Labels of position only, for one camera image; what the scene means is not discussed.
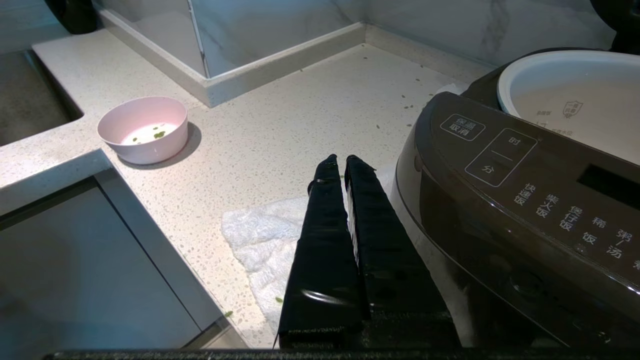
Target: rice cooker control panel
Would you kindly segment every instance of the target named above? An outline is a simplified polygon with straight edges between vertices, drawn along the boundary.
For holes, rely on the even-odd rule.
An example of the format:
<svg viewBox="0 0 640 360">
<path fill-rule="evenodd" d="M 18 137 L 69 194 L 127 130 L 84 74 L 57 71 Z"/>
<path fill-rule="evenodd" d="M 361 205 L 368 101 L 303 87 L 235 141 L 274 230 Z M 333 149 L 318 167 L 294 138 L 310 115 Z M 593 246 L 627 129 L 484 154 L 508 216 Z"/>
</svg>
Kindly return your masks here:
<svg viewBox="0 0 640 360">
<path fill-rule="evenodd" d="M 431 116 L 432 141 L 454 171 L 512 216 L 640 286 L 639 167 L 474 101 L 438 96 L 456 101 L 421 116 Z"/>
</svg>

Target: marble wall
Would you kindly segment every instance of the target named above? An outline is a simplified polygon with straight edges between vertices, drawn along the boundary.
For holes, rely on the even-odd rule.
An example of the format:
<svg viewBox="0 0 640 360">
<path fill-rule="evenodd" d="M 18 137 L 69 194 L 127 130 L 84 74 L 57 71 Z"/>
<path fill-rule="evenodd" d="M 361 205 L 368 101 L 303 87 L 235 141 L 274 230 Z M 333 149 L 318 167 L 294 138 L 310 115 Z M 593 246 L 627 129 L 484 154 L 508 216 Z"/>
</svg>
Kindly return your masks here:
<svg viewBox="0 0 640 360">
<path fill-rule="evenodd" d="M 365 0 L 192 0 L 210 76 L 325 35 L 364 16 Z"/>
<path fill-rule="evenodd" d="M 608 49 L 614 31 L 588 0 L 367 0 L 369 22 L 500 65 L 545 47 Z"/>
<path fill-rule="evenodd" d="M 188 0 L 93 0 L 205 76 Z"/>
</svg>

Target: stainless steel sink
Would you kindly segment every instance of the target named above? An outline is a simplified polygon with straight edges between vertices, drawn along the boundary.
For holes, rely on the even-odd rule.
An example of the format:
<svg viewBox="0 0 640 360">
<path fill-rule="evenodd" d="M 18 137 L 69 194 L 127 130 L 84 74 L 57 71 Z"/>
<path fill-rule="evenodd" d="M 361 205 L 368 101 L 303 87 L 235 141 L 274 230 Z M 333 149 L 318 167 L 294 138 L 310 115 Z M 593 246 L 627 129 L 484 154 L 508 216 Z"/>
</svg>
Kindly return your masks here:
<svg viewBox="0 0 640 360">
<path fill-rule="evenodd" d="M 83 115 L 33 51 L 0 54 L 0 146 Z"/>
</svg>

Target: white quartz countertop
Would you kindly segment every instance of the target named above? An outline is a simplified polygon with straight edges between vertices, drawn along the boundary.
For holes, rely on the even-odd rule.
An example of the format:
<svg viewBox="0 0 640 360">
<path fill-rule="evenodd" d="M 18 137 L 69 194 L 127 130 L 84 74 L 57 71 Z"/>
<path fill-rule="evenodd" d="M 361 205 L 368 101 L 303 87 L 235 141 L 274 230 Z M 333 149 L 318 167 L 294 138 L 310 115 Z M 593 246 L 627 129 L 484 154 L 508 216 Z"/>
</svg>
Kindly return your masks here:
<svg viewBox="0 0 640 360">
<path fill-rule="evenodd" d="M 363 44 L 208 108 L 106 30 L 34 49 L 84 117 L 0 147 L 0 215 L 115 168 L 250 347 L 271 347 L 275 335 L 221 235 L 222 214 L 306 195 L 331 153 L 395 162 L 422 107 L 454 82 Z M 191 138 L 164 163 L 127 165 L 96 126 L 149 95 L 188 107 Z"/>
</svg>

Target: white cloth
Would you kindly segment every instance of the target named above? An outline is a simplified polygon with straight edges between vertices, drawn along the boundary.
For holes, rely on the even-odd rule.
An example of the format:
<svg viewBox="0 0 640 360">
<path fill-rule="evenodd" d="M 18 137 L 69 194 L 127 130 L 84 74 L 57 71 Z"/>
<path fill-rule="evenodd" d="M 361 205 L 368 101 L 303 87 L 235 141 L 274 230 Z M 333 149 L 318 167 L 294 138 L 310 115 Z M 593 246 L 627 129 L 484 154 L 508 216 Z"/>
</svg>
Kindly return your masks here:
<svg viewBox="0 0 640 360">
<path fill-rule="evenodd" d="M 466 88 L 449 84 L 438 92 L 460 94 Z M 376 171 L 387 196 L 393 186 L 395 169 L 393 163 Z M 342 198 L 346 203 L 344 186 Z M 276 298 L 284 299 L 307 202 L 307 197 L 298 197 L 222 215 L 222 235 L 246 268 L 253 295 L 274 332 L 278 330 L 282 310 L 282 303 Z"/>
</svg>

